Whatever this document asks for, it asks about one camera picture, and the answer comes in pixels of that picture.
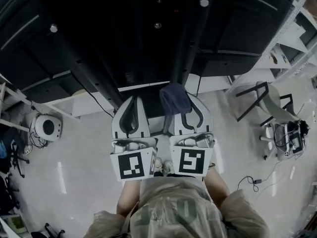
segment white floor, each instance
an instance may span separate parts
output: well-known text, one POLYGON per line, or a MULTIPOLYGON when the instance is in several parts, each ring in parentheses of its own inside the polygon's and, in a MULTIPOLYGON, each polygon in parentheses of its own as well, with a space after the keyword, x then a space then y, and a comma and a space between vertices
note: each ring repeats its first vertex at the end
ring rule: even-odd
MULTIPOLYGON (((276 86, 281 95, 293 94, 296 111, 304 101, 310 98, 316 101, 308 77, 297 77, 276 86)), ((235 117, 246 109, 252 94, 229 96, 231 108, 222 91, 199 97, 211 111, 217 138, 212 159, 230 190, 235 191, 245 176, 267 178, 277 162, 274 156, 263 160, 267 144, 259 141, 262 133, 259 124, 267 116, 256 108, 239 123, 235 117)), ((240 184, 266 220, 273 238, 288 238, 296 231, 300 210, 311 197, 310 184, 316 176, 317 130, 312 119, 310 122, 308 148, 302 157, 279 163, 270 178, 259 184, 257 193, 246 180, 240 184), (290 179, 293 166, 295 172, 290 179)), ((156 128, 162 124, 161 119, 152 123, 156 128)), ((29 229, 39 230, 48 222, 56 229, 64 229, 66 238, 79 238, 85 234, 94 213, 115 212, 122 184, 116 181, 112 170, 111 140, 111 117, 105 113, 82 116, 80 122, 63 118, 61 139, 28 155, 31 163, 24 165, 25 178, 12 171, 29 229)), ((158 154, 164 159, 169 156, 166 136, 159 136, 158 154)))

